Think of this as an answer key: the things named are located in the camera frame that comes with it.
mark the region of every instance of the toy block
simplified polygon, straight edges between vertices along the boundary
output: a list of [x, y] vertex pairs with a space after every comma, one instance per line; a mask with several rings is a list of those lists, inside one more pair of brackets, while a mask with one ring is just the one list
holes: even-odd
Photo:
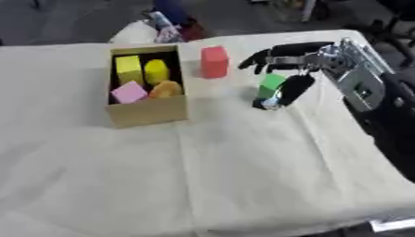
[[271, 98], [278, 87], [285, 81], [285, 77], [276, 74], [267, 74], [259, 86], [257, 98]]
[[162, 81], [168, 81], [169, 76], [169, 68], [163, 60], [154, 59], [145, 65], [145, 81], [150, 85], [155, 86]]
[[121, 85], [130, 81], [136, 81], [138, 84], [144, 85], [139, 56], [118, 56], [115, 61]]
[[147, 97], [147, 92], [137, 81], [127, 82], [111, 93], [121, 104], [134, 103]]
[[222, 46], [202, 50], [201, 69], [206, 79], [223, 78], [228, 74], [229, 58]]
[[182, 94], [182, 86], [176, 81], [163, 81], [150, 92], [151, 98], [169, 98]]

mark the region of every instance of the red cube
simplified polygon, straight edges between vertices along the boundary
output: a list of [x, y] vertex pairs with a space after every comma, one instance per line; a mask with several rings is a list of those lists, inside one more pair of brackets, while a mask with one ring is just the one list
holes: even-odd
[[228, 74], [229, 58], [222, 46], [202, 50], [202, 76], [206, 79], [223, 78]]

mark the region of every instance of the pink cube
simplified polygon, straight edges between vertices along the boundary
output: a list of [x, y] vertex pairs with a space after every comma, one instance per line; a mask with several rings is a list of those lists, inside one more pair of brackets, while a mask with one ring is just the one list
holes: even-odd
[[112, 95], [121, 104], [130, 104], [147, 97], [147, 92], [136, 81], [130, 81], [113, 90]]
[[202, 76], [206, 79], [223, 78], [228, 74], [229, 58], [222, 46], [202, 50]]

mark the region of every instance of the open box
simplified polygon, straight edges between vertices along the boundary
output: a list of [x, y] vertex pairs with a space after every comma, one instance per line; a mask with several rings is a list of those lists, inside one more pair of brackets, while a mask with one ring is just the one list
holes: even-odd
[[[142, 68], [152, 59], [162, 59], [170, 70], [170, 80], [178, 82], [183, 94], [170, 98], [146, 98], [132, 104], [119, 104], [110, 93], [119, 87], [115, 58], [139, 56]], [[111, 50], [109, 82], [107, 86], [107, 112], [116, 128], [187, 119], [186, 91], [182, 78], [181, 61], [177, 45], [151, 46]]]

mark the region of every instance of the table leg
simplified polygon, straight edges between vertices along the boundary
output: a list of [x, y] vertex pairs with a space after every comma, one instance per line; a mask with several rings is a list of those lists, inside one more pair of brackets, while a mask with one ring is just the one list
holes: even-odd
[[314, 6], [316, 6], [317, 0], [307, 0], [306, 6], [303, 10], [303, 17], [301, 19], [302, 22], [307, 22], [311, 19], [311, 14], [313, 13]]

